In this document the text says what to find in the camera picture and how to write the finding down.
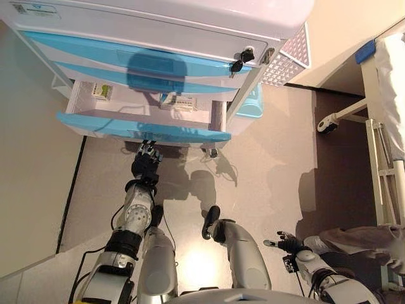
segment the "white sheet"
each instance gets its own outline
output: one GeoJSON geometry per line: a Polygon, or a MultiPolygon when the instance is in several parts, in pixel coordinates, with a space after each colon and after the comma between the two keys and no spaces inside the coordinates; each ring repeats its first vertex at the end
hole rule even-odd
{"type": "Polygon", "coordinates": [[[376,44],[375,64],[384,125],[390,140],[393,160],[405,160],[405,42],[394,34],[376,44]]]}

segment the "drawer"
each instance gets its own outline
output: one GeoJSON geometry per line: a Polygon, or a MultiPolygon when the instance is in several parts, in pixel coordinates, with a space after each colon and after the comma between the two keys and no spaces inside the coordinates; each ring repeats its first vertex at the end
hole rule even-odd
{"type": "Polygon", "coordinates": [[[230,78],[230,62],[146,49],[115,42],[40,32],[24,32],[53,62],[112,70],[172,81],[238,89],[252,69],[230,78]]]}
{"type": "Polygon", "coordinates": [[[182,144],[230,140],[225,132],[226,103],[197,100],[194,111],[179,112],[162,110],[159,94],[122,85],[113,88],[109,101],[98,101],[91,92],[92,83],[76,81],[66,113],[58,113],[61,122],[81,134],[182,144]]]}
{"type": "Polygon", "coordinates": [[[231,62],[246,47],[254,48],[255,59],[249,66],[258,67],[269,48],[277,49],[278,37],[215,27],[212,23],[151,15],[141,11],[112,8],[81,1],[50,0],[55,18],[24,15],[10,3],[0,4],[2,13],[21,31],[47,32],[132,44],[198,58],[231,62]]]}
{"type": "Polygon", "coordinates": [[[136,91],[175,92],[177,94],[191,95],[203,99],[206,98],[205,96],[209,96],[211,100],[217,101],[232,101],[238,91],[238,89],[227,87],[145,77],[132,73],[89,68],[62,62],[57,63],[57,66],[71,79],[85,82],[109,83],[113,86],[124,85],[136,91]]]}

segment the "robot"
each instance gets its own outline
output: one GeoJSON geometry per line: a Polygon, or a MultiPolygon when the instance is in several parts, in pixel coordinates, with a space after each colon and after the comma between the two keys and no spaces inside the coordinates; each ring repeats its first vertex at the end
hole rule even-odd
{"type": "MultiPolygon", "coordinates": [[[[178,295],[175,252],[170,239],[159,229],[163,207],[154,196],[159,181],[156,173],[162,155],[155,142],[144,141],[132,164],[134,179],[125,186],[127,195],[117,225],[75,303],[129,304],[134,282],[131,276],[142,248],[136,300],[138,304],[236,303],[316,303],[311,298],[271,290],[263,257],[252,236],[234,220],[220,219],[220,208],[212,206],[204,219],[202,237],[227,247],[232,271],[232,288],[203,289],[178,295]]],[[[299,272],[311,293],[326,303],[368,303],[378,300],[360,282],[338,274],[311,248],[286,232],[278,232],[279,241],[264,241],[287,255],[283,260],[289,272],[299,272]]]]}

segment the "caster wheel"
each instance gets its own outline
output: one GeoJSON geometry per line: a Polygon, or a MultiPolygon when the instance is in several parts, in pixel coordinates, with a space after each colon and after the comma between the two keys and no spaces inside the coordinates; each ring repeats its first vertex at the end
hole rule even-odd
{"type": "Polygon", "coordinates": [[[339,120],[336,119],[336,113],[326,116],[317,126],[317,130],[321,134],[328,134],[335,130],[339,125],[339,120]]]}
{"type": "Polygon", "coordinates": [[[320,134],[328,134],[331,133],[331,131],[335,130],[337,128],[337,124],[336,123],[329,123],[329,125],[325,126],[323,125],[323,122],[319,123],[319,129],[322,128],[322,131],[318,131],[320,134]]]}
{"type": "Polygon", "coordinates": [[[217,149],[211,149],[209,151],[209,157],[216,158],[217,156],[218,156],[218,150],[217,149]]]}

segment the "beige wall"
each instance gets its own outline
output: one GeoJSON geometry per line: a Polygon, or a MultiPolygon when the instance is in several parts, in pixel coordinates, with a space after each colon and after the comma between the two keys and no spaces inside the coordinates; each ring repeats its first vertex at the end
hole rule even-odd
{"type": "Polygon", "coordinates": [[[312,68],[292,82],[361,93],[361,72],[351,55],[403,18],[404,0],[316,0],[308,20],[312,68]]]}
{"type": "Polygon", "coordinates": [[[0,20],[0,277],[56,251],[82,137],[52,73],[0,20]]]}

